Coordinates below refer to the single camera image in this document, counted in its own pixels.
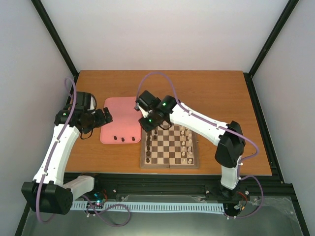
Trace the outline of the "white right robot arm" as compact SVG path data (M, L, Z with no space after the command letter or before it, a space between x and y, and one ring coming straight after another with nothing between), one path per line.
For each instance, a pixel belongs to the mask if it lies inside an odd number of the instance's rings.
M178 98L167 95L162 100L147 90L135 100L135 110L140 111L139 123L149 132L167 122L181 125L201 135L217 147L215 160L221 165L221 187L233 191L239 183L239 164L246 145L240 124L226 123L209 118L191 109Z

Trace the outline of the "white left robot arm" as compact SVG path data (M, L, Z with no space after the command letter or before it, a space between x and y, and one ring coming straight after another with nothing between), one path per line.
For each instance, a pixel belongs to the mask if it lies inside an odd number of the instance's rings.
M74 103L67 104L55 116L54 132L46 156L30 182L22 185L22 194L36 213L67 214L74 200L85 193L92 198L102 194L102 185L92 176L81 175L64 183L65 168L72 148L84 134L112 122L108 108L97 108L94 95L77 92Z

